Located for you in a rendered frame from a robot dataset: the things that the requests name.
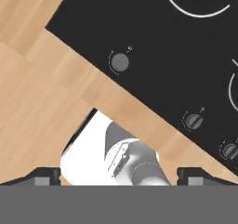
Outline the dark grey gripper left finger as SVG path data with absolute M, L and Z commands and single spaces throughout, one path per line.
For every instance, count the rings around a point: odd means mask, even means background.
M 1 183 L 1 186 L 60 186 L 59 167 L 37 167 L 25 177 Z

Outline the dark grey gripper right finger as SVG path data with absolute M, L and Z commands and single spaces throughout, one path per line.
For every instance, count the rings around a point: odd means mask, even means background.
M 236 183 L 211 176 L 201 167 L 179 167 L 177 185 L 181 186 L 236 186 Z

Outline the grey hob knob with bar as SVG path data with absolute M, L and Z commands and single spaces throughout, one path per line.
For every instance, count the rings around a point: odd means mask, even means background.
M 190 130 L 195 130 L 197 128 L 200 127 L 200 125 L 203 122 L 203 117 L 200 114 L 191 114 L 188 116 L 187 120 L 186 120 L 186 126 L 190 129 Z
M 233 160 L 238 155 L 238 146 L 233 143 L 229 143 L 225 146 L 223 154 L 227 159 Z

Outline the white and grey rounded object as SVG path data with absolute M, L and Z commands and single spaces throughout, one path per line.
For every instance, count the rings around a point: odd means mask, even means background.
M 158 153 L 97 109 L 60 157 L 63 177 L 82 186 L 168 186 Z

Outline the black glass hob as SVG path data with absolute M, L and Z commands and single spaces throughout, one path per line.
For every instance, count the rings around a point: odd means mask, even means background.
M 238 146 L 238 0 L 62 0 L 46 29 L 238 175 L 223 154 Z

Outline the plain round grey hob knob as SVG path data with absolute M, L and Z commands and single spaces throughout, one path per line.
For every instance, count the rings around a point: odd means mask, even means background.
M 123 72 L 128 68 L 129 58 L 126 54 L 117 53 L 112 57 L 112 67 L 118 71 Z

